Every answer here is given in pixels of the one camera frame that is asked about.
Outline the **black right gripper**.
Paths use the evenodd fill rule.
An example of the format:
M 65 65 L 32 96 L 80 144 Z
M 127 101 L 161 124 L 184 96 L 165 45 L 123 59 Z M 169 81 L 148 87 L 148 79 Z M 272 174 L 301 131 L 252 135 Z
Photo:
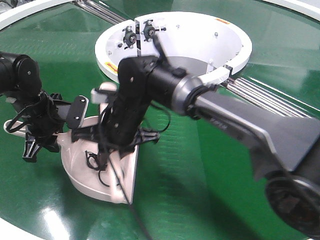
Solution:
M 72 129 L 71 141 L 101 141 L 103 147 L 119 150 L 119 156 L 124 158 L 133 153 L 136 146 L 146 142 L 157 143 L 160 139 L 159 131 L 139 128 L 146 111 L 145 99 L 116 99 L 101 111 L 99 126 Z

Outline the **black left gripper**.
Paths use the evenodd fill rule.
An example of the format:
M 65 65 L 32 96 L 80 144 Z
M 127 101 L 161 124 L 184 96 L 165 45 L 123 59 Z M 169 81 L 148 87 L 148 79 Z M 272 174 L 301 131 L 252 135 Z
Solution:
M 88 108 L 89 99 L 83 95 L 75 97 L 73 102 L 62 100 L 46 91 L 30 95 L 22 91 L 14 92 L 14 131 L 24 130 L 25 143 L 22 159 L 27 163 L 36 163 L 37 154 L 45 148 L 58 153 L 57 134 L 62 131 L 63 121 L 69 129 L 80 128 Z

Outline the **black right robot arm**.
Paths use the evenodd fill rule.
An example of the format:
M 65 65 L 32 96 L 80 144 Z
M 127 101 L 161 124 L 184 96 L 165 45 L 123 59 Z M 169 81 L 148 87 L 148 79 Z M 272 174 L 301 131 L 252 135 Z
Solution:
M 118 65 L 119 89 L 97 124 L 72 131 L 103 148 L 130 151 L 149 141 L 139 129 L 151 101 L 204 119 L 245 145 L 256 179 L 266 178 L 265 195 L 289 226 L 320 237 L 320 122 L 281 116 L 221 95 L 164 56 L 128 57 Z

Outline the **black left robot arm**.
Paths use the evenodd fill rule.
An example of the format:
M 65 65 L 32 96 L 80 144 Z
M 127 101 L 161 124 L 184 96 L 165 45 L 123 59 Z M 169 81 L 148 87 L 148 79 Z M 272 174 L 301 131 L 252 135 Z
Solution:
M 16 111 L 16 116 L 4 124 L 4 130 L 23 134 L 22 158 L 28 163 L 37 161 L 41 148 L 59 152 L 58 134 L 64 126 L 79 128 L 89 104 L 83 95 L 68 102 L 59 93 L 47 93 L 42 88 L 38 63 L 28 55 L 9 52 L 0 54 L 0 93 Z

